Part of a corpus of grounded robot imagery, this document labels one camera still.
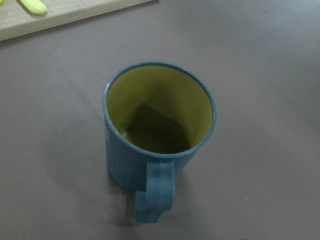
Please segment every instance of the gray surface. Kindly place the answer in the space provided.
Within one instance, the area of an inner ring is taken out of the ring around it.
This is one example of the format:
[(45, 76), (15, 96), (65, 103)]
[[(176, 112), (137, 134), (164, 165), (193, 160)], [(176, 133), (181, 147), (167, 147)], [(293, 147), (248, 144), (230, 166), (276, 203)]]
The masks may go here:
[[(319, 239), (319, 29), (318, 0), (163, 0), (0, 42), (0, 239)], [(139, 225), (102, 95), (148, 60), (200, 77), (218, 122), (173, 209)]]

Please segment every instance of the light wood board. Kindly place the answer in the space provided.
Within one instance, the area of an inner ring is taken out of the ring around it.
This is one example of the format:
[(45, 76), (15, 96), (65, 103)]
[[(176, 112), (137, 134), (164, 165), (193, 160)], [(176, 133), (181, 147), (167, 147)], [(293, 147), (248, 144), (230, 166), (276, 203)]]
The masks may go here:
[(0, 41), (75, 22), (153, 0), (41, 0), (44, 15), (30, 13), (19, 0), (0, 5)]

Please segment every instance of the mug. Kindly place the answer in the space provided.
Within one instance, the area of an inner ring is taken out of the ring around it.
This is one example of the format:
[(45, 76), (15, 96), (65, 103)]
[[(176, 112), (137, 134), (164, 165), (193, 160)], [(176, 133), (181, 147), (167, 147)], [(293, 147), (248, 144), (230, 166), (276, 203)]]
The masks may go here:
[(156, 223), (174, 204), (176, 177), (215, 128), (214, 99), (187, 70), (150, 61), (118, 72), (102, 105), (108, 170), (135, 192), (136, 221)]

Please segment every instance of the mug handle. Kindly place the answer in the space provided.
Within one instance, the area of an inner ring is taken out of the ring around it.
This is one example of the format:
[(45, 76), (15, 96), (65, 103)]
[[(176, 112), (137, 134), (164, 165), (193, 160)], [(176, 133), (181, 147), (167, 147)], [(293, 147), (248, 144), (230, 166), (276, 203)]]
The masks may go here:
[(175, 169), (173, 162), (146, 163), (146, 191), (135, 192), (137, 223), (156, 223), (163, 211), (175, 201)]

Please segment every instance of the mug rim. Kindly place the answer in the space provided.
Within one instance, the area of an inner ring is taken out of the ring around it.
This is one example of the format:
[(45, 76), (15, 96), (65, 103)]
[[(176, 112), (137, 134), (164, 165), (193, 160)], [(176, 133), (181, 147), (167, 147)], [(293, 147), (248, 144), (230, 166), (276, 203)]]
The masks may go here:
[[(125, 139), (121, 133), (116, 129), (116, 127), (114, 126), (114, 124), (111, 121), (111, 118), (109, 116), (108, 113), (108, 107), (107, 107), (107, 98), (108, 98), (108, 93), (109, 90), (111, 88), (111, 86), (113, 85), (113, 83), (117, 80), (117, 78), (119, 76), (121, 76), (122, 74), (124, 74), (127, 71), (130, 71), (131, 69), (134, 68), (138, 68), (138, 67), (142, 67), (142, 66), (151, 66), (151, 65), (156, 65), (156, 66), (164, 66), (164, 67), (168, 67), (168, 68), (172, 68), (175, 70), (178, 70), (180, 72), (183, 72), (184, 74), (187, 74), (188, 76), (190, 76), (193, 80), (195, 80), (205, 91), (205, 93), (207, 94), (211, 106), (213, 108), (212, 111), (212, 123), (211, 123), (211, 127), (210, 130), (208, 131), (208, 133), (206, 134), (206, 136), (202, 139), (201, 142), (199, 142), (197, 145), (193, 146), (192, 148), (189, 148), (185, 151), (181, 151), (181, 152), (175, 152), (175, 153), (158, 153), (158, 152), (153, 152), (153, 151), (148, 151), (145, 150), (141, 147), (138, 147), (136, 145), (134, 145), (133, 143), (131, 143), (130, 141), (128, 141), (127, 139)], [(104, 94), (103, 94), (103, 99), (102, 99), (102, 107), (103, 107), (103, 114), (104, 114), (104, 119), (107, 122), (107, 124), (109, 125), (110, 129), (112, 130), (112, 132), (116, 135), (117, 138), (119, 138), (124, 144), (126, 144), (128, 147), (132, 148), (133, 150), (144, 154), (144, 155), (148, 155), (150, 157), (154, 157), (154, 158), (162, 158), (162, 159), (171, 159), (171, 158), (179, 158), (179, 157), (183, 157), (192, 153), (195, 153), (202, 145), (204, 145), (207, 140), (209, 139), (209, 137), (211, 136), (211, 134), (213, 133), (215, 126), (216, 126), (216, 122), (217, 122), (217, 109), (216, 109), (216, 103), (215, 100), (211, 94), (211, 92), (209, 91), (209, 89), (206, 87), (206, 85), (204, 85), (201, 80), (196, 77), (195, 75), (193, 75), (191, 72), (189, 72), (188, 70), (177, 66), (175, 64), (171, 64), (171, 63), (167, 63), (167, 62), (161, 62), (161, 61), (143, 61), (143, 62), (138, 62), (132, 65), (129, 65), (125, 68), (123, 68), (122, 70), (120, 70), (118, 73), (116, 73), (111, 80), (107, 83), (105, 90), (104, 90)]]

